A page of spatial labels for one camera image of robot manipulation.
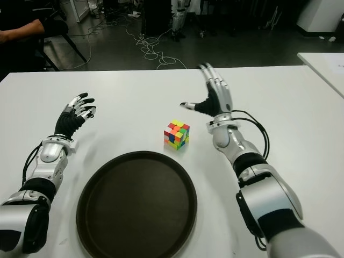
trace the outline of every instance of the black robotic glove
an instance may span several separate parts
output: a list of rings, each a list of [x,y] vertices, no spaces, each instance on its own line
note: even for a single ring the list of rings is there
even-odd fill
[[[230,113],[233,104],[227,83],[210,64],[200,64],[198,68],[206,79],[208,98],[201,103],[183,102],[180,105],[186,109],[195,110],[212,117],[222,113]]]
[[[96,112],[95,106],[84,106],[88,103],[93,103],[94,98],[83,99],[88,96],[88,93],[82,93],[75,98],[64,108],[58,122],[56,123],[55,133],[62,134],[68,139],[71,139],[74,132],[79,129],[86,122],[87,119],[93,118]]]

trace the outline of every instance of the floor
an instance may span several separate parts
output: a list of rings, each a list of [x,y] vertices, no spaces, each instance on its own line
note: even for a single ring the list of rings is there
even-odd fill
[[[131,33],[139,39],[141,21],[132,18],[119,19],[111,26],[99,27],[96,33],[84,36],[88,28],[103,21],[103,18],[86,17],[77,23],[71,12],[70,3],[63,5],[69,26],[69,35],[79,50],[90,61],[82,65],[83,61],[65,42],[64,38],[52,38],[45,45],[45,52],[62,70],[146,70],[156,69],[159,59],[146,60],[140,50],[143,45],[136,45],[137,41]],[[344,52],[343,44],[321,40],[318,37],[304,37],[293,30],[251,30],[241,31],[236,37],[230,37],[225,31],[218,31],[217,36],[207,35],[199,37],[199,28],[188,20],[184,34],[187,38],[180,42],[173,42],[168,36],[160,38],[159,45],[154,47],[156,52],[163,51],[164,56],[171,56],[181,60],[187,68],[194,68],[197,64],[207,61],[214,67],[252,67],[252,66],[289,66],[301,65],[297,58],[298,52]],[[159,69],[184,69],[180,62]]]

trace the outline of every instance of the person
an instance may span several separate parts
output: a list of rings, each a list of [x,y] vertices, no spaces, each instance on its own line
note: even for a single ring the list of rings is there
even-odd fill
[[[33,36],[44,31],[24,0],[0,0],[0,81],[10,72],[37,71]]]

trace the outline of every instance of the robotic arm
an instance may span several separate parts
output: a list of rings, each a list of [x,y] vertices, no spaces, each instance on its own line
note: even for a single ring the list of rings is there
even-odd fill
[[[49,223],[49,210],[63,179],[67,157],[77,150],[71,137],[89,118],[94,117],[95,106],[84,106],[94,99],[80,94],[64,108],[55,133],[37,146],[36,168],[18,192],[0,205],[0,257],[25,257],[38,252],[45,244]]]
[[[294,191],[240,133],[232,117],[227,83],[208,63],[199,68],[206,79],[208,98],[181,106],[214,117],[207,124],[208,131],[238,178],[236,200],[249,231],[256,239],[265,238],[271,258],[341,257],[321,235],[303,224],[302,207]]]

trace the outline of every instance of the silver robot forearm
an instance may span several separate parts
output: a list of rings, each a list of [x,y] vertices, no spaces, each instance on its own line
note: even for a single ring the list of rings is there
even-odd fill
[[[240,191],[236,195],[250,232],[265,238],[271,258],[341,257],[318,233],[303,222],[300,201],[257,148],[246,141],[230,113],[208,123],[215,148],[230,161]]]
[[[42,145],[32,175],[0,206],[0,257],[25,257],[46,242],[51,203],[62,183],[67,156],[75,153],[77,144],[55,135]]]

